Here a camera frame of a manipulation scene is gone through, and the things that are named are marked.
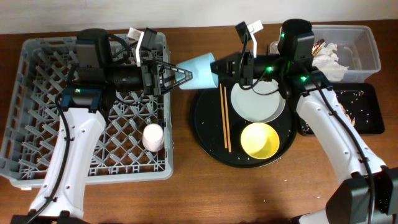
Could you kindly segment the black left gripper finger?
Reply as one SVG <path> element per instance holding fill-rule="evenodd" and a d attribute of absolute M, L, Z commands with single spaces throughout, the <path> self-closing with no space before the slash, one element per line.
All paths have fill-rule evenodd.
<path fill-rule="evenodd" d="M 177 87 L 187 83 L 193 78 L 192 73 L 174 73 L 173 75 L 162 78 L 162 84 L 160 86 L 160 94 L 164 95 Z"/>
<path fill-rule="evenodd" d="M 176 67 L 175 65 L 172 65 L 171 63 L 167 63 L 167 62 L 164 62 L 164 61 L 155 60 L 155 64 L 156 65 L 160 65 L 161 67 L 163 67 L 163 68 L 165 68 L 167 70 L 173 70 L 175 72 L 183 73 L 185 75 L 191 75 L 192 74 L 191 71 Z"/>

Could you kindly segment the light blue plastic cup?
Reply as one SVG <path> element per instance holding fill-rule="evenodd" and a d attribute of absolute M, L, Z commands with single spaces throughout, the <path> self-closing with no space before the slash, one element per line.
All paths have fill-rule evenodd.
<path fill-rule="evenodd" d="M 181 90 L 210 89 L 218 87 L 218 75 L 211 71 L 211 63 L 215 61 L 212 53 L 207 53 L 199 57 L 177 64 L 178 68 L 188 70 L 193 73 L 190 81 L 180 85 Z"/>

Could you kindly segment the pink plastic cup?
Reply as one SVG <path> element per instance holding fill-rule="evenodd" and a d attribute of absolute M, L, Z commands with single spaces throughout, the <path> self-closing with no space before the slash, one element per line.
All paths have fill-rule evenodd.
<path fill-rule="evenodd" d="M 163 128 L 158 124 L 148 124 L 142 134 L 142 143 L 148 151 L 160 151 L 164 146 Z"/>

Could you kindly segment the yellow plastic bowl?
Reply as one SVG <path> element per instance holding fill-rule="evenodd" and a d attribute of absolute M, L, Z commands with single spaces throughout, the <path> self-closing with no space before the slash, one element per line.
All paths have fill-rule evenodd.
<path fill-rule="evenodd" d="M 270 159 L 279 150 L 277 131 L 266 123 L 252 123 L 246 126 L 240 136 L 244 152 L 255 159 Z"/>

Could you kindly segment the food scraps pile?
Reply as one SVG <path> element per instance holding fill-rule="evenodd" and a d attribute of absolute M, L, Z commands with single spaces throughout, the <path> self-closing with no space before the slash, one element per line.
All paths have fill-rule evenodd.
<path fill-rule="evenodd" d="M 355 118 L 351 118 L 351 116 L 348 113 L 348 110 L 346 110 L 344 108 L 344 106 L 340 103 L 339 107 L 342 109 L 342 111 L 344 112 L 345 116 L 347 117 L 347 119 L 350 121 L 350 123 L 352 124 L 352 126 L 355 126 L 356 120 Z"/>

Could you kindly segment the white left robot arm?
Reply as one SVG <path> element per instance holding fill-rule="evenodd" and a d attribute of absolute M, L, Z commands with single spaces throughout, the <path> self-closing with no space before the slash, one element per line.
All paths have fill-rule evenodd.
<path fill-rule="evenodd" d="M 13 215 L 12 223 L 83 223 L 90 163 L 116 93 L 162 96 L 193 78 L 171 63 L 141 58 L 141 50 L 154 48 L 157 31 L 130 29 L 127 36 L 136 43 L 104 29 L 77 33 L 78 63 L 71 65 L 66 87 L 55 97 L 60 127 L 49 169 L 28 214 Z"/>

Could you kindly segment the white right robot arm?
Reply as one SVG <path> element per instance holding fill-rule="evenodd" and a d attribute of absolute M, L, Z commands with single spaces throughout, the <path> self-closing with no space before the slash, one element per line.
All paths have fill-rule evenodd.
<path fill-rule="evenodd" d="M 294 217 L 293 223 L 396 223 L 397 169 L 377 157 L 347 119 L 331 82 L 313 66 L 314 41 L 309 21 L 289 19 L 277 54 L 243 50 L 212 62 L 211 71 L 243 90 L 277 81 L 279 93 L 327 154 L 339 187 L 323 210 Z"/>

